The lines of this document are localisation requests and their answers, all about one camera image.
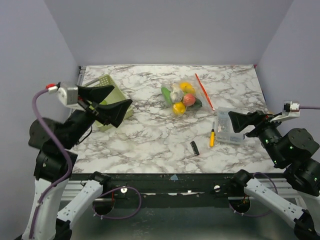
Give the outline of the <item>green plastic basket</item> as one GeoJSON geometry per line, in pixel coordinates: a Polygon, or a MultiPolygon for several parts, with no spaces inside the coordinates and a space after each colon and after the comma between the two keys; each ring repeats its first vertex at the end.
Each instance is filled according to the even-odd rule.
{"type": "MultiPolygon", "coordinates": [[[[127,97],[124,95],[122,90],[118,87],[118,85],[115,83],[115,81],[112,79],[112,77],[109,74],[102,75],[94,80],[89,81],[88,83],[82,84],[83,87],[88,87],[88,88],[103,87],[108,85],[113,85],[114,90],[101,102],[102,105],[113,104],[113,103],[127,99],[127,97]]],[[[133,105],[131,105],[128,108],[124,116],[124,120],[132,116],[133,116],[133,105]]],[[[105,132],[111,128],[114,128],[114,126],[112,126],[111,124],[102,125],[98,121],[96,121],[94,124],[100,132],[105,132]]]]}

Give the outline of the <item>green toy vegetable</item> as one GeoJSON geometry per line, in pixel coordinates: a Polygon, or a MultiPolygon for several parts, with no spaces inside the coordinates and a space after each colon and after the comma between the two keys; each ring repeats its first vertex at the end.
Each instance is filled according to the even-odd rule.
{"type": "Polygon", "coordinates": [[[202,106],[202,102],[196,98],[194,104],[191,107],[194,109],[200,109],[202,106]]]}

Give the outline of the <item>peach toy fruit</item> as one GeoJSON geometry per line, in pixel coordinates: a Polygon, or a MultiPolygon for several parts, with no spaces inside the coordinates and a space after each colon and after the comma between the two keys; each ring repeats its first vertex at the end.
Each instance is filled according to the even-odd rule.
{"type": "Polygon", "coordinates": [[[186,107],[190,107],[195,103],[195,101],[196,101],[196,98],[192,93],[186,93],[183,97],[182,103],[186,107]]]}

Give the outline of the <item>clear zip top bag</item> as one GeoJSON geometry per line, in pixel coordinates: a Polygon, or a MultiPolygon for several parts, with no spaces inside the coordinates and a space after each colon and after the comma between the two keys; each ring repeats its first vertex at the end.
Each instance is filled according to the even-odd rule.
{"type": "Polygon", "coordinates": [[[165,103],[177,117],[184,115],[188,110],[215,111],[205,86],[196,73],[177,82],[162,84],[160,91],[165,103]]]}

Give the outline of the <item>yellow toy lemon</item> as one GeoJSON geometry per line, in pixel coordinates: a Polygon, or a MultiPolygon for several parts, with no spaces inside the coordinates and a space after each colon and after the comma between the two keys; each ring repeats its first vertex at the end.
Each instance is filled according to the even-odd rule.
{"type": "Polygon", "coordinates": [[[172,105],[172,111],[176,116],[181,116],[186,112],[186,106],[183,102],[177,102],[172,105]]]}

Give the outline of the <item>white toy garlic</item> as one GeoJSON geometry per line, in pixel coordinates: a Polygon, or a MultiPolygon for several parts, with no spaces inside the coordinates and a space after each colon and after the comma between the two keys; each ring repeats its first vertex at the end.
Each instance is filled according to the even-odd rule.
{"type": "Polygon", "coordinates": [[[181,102],[184,98],[184,92],[182,89],[177,85],[173,84],[171,86],[171,92],[170,92],[170,99],[173,103],[181,102]]]}

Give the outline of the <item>orange toy fruit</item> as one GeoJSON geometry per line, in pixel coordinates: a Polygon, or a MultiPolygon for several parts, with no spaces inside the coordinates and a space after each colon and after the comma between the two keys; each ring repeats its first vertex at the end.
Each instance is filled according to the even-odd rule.
{"type": "Polygon", "coordinates": [[[195,88],[189,82],[181,82],[179,84],[180,89],[187,94],[195,94],[195,88]]]}

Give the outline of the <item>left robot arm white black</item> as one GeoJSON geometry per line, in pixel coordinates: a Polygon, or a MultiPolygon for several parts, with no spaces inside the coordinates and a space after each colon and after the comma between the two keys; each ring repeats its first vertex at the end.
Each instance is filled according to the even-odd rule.
{"type": "Polygon", "coordinates": [[[60,208],[78,157],[71,152],[72,147],[96,121],[118,127],[132,104],[131,99],[124,99],[103,105],[102,101],[113,90],[113,85],[83,87],[60,82],[47,85],[32,98],[36,120],[30,126],[28,144],[38,149],[38,155],[34,199],[28,224],[20,236],[22,240],[70,239],[74,224],[94,200],[114,191],[111,177],[96,171],[73,200],[60,208]],[[56,94],[65,107],[73,110],[65,122],[41,116],[37,100],[43,94],[56,94]]]}

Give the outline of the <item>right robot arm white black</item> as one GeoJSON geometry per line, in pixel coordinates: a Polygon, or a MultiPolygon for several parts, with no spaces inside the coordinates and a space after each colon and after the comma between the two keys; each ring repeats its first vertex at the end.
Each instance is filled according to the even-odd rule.
{"type": "Polygon", "coordinates": [[[274,167],[283,169],[287,183],[302,197],[306,208],[292,205],[277,193],[267,189],[253,174],[239,170],[230,179],[230,191],[258,200],[293,228],[300,240],[320,238],[320,163],[312,159],[319,144],[304,128],[293,128],[282,136],[277,127],[284,121],[298,118],[299,111],[276,115],[258,110],[247,114],[229,111],[233,131],[239,133],[248,126],[254,129],[245,135],[258,138],[274,167]]]}

